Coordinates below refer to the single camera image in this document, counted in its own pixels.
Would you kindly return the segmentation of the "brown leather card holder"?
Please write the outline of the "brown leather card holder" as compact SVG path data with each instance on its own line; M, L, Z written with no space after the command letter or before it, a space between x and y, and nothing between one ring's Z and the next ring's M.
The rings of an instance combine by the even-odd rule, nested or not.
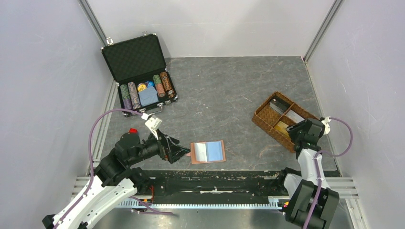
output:
M193 165L226 161L223 140L191 143L190 150L186 156L191 158Z

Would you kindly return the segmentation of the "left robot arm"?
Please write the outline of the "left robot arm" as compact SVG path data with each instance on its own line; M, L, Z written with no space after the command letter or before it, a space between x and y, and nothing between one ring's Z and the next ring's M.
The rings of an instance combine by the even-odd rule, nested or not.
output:
M90 180L58 214L47 215L42 223L47 229L89 229L116 204L135 194L145 194L151 179L145 171L134 165L159 156L171 164L189 153L179 140L161 131L141 140L138 133L121 136L110 153L104 157L90 175Z

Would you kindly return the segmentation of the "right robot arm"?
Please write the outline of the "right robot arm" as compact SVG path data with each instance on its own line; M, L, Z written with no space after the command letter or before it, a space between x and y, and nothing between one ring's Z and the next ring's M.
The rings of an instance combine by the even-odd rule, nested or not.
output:
M302 229L327 229L339 202L339 194L331 190L322 169L319 139L330 132L330 118L308 118L287 127L294 143L301 174L288 172L276 181L276 189L290 200L283 207L285 219Z

